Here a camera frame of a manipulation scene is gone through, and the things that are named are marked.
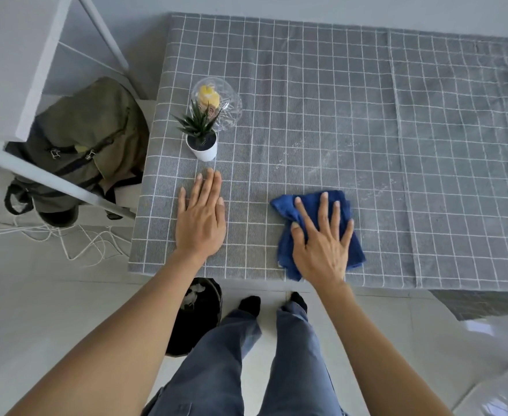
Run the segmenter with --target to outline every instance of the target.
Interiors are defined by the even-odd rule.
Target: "cleaning cloth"
[[[302,220],[299,211],[294,206],[294,199],[296,197],[300,197],[302,204],[304,204],[304,208],[308,213],[308,216],[310,219],[312,219],[312,222],[314,222],[314,225],[319,230],[320,225],[318,223],[318,209],[320,208],[320,196],[322,192],[323,191],[301,196],[283,195],[278,198],[274,198],[270,202],[275,210],[277,210],[281,216],[287,219],[287,222],[285,223],[285,230],[283,231],[283,235],[281,235],[281,239],[279,240],[279,245],[277,248],[277,261],[281,267],[286,269],[287,277],[289,279],[300,280],[302,278],[299,269],[296,268],[296,265],[292,259],[292,249],[294,246],[291,235],[292,222],[297,222],[300,225],[304,231],[304,236],[307,239],[306,226],[304,225],[304,220]],[[339,234],[342,237],[345,230],[347,229],[348,220],[351,218],[351,204],[344,197],[344,193],[342,191],[333,190],[327,191],[327,193],[329,193],[330,220],[331,215],[333,214],[333,203],[337,200],[341,202],[341,223],[339,225]],[[361,250],[361,245],[358,238],[356,237],[356,234],[353,233],[351,244],[348,248],[347,270],[361,266],[364,261],[366,261],[366,256]]]

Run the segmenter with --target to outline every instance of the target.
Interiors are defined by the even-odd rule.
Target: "buckle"
[[[86,156],[85,156],[85,159],[86,160],[91,160],[94,156],[96,156],[96,151],[94,149],[92,149]]]

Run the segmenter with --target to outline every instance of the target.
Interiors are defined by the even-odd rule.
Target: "succulent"
[[[216,116],[212,119],[209,119],[210,105],[208,105],[205,109],[201,109],[198,102],[191,99],[191,115],[185,114],[182,118],[173,117],[182,125],[179,130],[183,133],[187,134],[187,136],[192,136],[196,140],[196,146],[204,146],[206,143],[206,138],[214,133],[213,126],[216,122],[216,119],[219,117],[221,112],[218,111]]]

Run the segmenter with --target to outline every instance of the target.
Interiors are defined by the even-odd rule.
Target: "potted plant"
[[[221,110],[216,113],[213,105],[199,105],[195,100],[191,100],[190,109],[190,115],[174,118],[182,125],[180,130],[186,136],[188,148],[198,159],[209,162],[217,154],[217,133],[214,124]]]

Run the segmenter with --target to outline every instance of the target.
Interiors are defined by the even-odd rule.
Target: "gray pants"
[[[145,414],[242,416],[242,359],[260,338],[256,318],[235,309],[210,330]],[[297,303],[277,310],[277,351],[260,415],[342,415],[308,316]]]

